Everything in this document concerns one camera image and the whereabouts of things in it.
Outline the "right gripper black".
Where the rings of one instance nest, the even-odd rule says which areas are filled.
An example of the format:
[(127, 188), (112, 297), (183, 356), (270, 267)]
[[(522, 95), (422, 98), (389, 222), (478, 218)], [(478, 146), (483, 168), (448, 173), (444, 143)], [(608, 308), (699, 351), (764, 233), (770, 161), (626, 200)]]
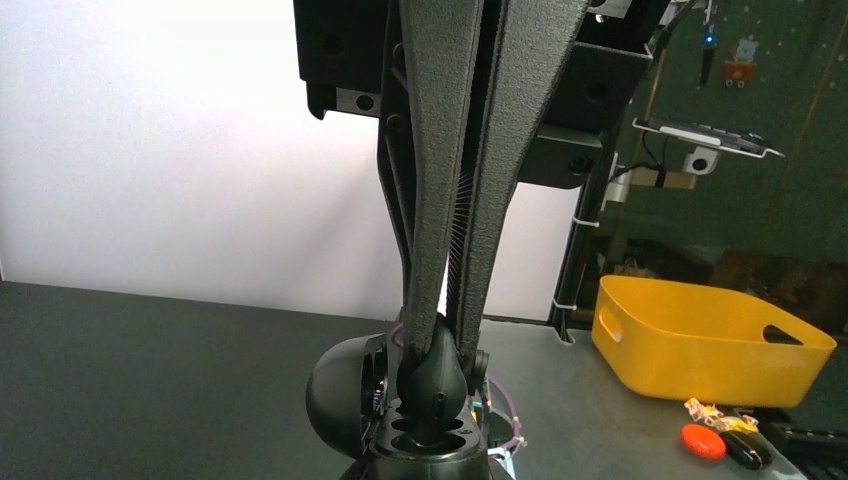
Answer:
[[(447, 321), (461, 369), (472, 370), (518, 180), (574, 189), (602, 164), (667, 6), (496, 1), (476, 58), (483, 2), (400, 2), (416, 169), (404, 308), (412, 358), (430, 349), (448, 255)], [(316, 118), (378, 116), (384, 58), (397, 51), (385, 42), (388, 13), (386, 1), (295, 2), (300, 76)]]

